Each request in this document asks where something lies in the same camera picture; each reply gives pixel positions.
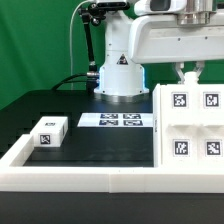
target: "black table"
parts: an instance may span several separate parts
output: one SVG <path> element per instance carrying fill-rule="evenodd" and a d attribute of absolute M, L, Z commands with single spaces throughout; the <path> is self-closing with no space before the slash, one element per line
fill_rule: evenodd
<path fill-rule="evenodd" d="M 42 116 L 68 116 L 61 148 L 25 166 L 153 166 L 152 128 L 77 128 L 84 112 L 151 113 L 152 101 L 112 104 L 83 91 L 32 91 L 0 111 L 1 156 Z M 222 194 L 0 192 L 0 223 L 222 223 Z"/>

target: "robotic manipulator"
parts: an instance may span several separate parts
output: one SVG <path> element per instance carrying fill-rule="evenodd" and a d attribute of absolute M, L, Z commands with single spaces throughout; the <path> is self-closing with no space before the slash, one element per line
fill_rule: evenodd
<path fill-rule="evenodd" d="M 135 20 L 123 12 L 131 3 Z M 94 89 L 100 99 L 132 102 L 147 96 L 141 64 L 175 63 L 184 83 L 184 62 L 194 61 L 199 77 L 205 60 L 224 58 L 224 10 L 216 0 L 95 0 L 88 15 L 95 26 L 106 21 L 105 62 Z"/>

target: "printed markers sheet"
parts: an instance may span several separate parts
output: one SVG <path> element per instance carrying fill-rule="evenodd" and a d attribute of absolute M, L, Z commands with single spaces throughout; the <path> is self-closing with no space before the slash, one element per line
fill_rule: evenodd
<path fill-rule="evenodd" d="M 78 127 L 153 127 L 153 114 L 83 113 Z"/>

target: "white platform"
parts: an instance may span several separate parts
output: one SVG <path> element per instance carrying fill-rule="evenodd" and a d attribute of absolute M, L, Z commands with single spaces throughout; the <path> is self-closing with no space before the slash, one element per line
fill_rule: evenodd
<path fill-rule="evenodd" d="M 0 191 L 224 193 L 224 169 L 23 167 L 32 153 L 23 135 L 0 160 Z"/>

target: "green wall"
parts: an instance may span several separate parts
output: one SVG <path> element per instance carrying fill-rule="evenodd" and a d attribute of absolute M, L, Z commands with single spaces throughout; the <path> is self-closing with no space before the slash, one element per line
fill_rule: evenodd
<path fill-rule="evenodd" d="M 69 25 L 76 0 L 0 0 L 0 109 L 30 90 L 50 89 L 70 75 Z M 92 28 L 97 64 L 104 61 L 104 26 Z M 74 72 L 86 72 L 83 26 L 74 23 Z M 146 67 L 146 85 L 175 83 L 171 64 Z M 192 68 L 188 63 L 186 70 Z M 201 83 L 224 82 L 224 62 L 207 62 Z"/>

